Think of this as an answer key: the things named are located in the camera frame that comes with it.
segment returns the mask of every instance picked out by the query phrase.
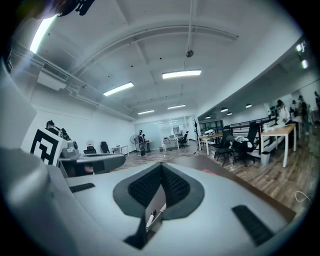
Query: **trash bin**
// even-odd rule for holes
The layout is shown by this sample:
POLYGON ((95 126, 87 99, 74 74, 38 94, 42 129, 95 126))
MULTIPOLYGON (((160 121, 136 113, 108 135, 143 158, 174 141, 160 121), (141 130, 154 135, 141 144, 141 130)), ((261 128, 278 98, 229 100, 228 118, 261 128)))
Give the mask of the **trash bin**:
POLYGON ((264 151, 261 153, 261 163, 263 166, 266 166, 270 160, 270 152, 264 151))

